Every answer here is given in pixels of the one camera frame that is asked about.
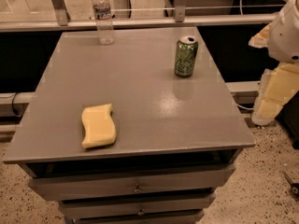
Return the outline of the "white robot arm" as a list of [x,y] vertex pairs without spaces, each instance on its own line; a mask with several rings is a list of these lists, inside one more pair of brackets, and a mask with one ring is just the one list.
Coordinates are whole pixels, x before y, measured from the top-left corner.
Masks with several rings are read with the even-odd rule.
[[251,116],[254,124],[266,126],[299,91],[299,0],[289,0],[249,45],[267,48],[269,57],[278,61],[274,70],[262,74]]

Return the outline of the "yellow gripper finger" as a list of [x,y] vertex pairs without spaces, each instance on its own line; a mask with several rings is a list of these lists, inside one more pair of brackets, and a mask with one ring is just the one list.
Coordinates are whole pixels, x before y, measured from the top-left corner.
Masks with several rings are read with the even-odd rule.
[[269,30],[270,24],[267,24],[259,33],[257,33],[249,40],[249,45],[257,49],[267,48]]
[[298,91],[298,63],[280,63],[274,70],[265,69],[251,120],[259,126],[268,125]]

